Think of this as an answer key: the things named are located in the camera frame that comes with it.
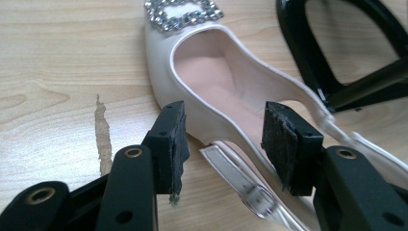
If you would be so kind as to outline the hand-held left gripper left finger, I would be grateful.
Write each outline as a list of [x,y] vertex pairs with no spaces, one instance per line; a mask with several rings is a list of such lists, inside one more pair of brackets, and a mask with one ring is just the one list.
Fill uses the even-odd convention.
[[183,101],[165,105],[142,141],[152,153],[155,192],[168,194],[171,206],[180,201],[184,163],[190,157],[186,118]]

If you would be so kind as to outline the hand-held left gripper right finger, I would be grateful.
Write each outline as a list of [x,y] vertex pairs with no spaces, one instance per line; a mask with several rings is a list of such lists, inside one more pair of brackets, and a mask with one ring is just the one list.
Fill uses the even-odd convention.
[[293,196],[312,194],[313,166],[322,142],[323,134],[292,108],[277,102],[266,103],[261,146],[283,190]]

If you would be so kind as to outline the white slingback heel shoe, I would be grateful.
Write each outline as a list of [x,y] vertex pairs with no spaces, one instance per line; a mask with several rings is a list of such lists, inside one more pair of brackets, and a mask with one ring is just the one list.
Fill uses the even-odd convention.
[[145,43],[160,106],[183,101],[187,131],[203,156],[259,218],[313,231],[309,198],[283,191],[261,146],[269,101],[304,106],[323,132],[363,152],[388,181],[408,190],[408,166],[366,140],[344,133],[304,84],[256,58],[225,26],[212,0],[145,0]]

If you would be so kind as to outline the red and black shoe rack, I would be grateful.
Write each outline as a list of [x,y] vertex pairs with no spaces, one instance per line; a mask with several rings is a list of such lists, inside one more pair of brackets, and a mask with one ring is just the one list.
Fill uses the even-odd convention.
[[382,31],[398,60],[349,85],[341,84],[326,61],[306,16],[308,0],[277,0],[276,12],[304,83],[332,113],[408,97],[408,32],[380,0],[346,0]]

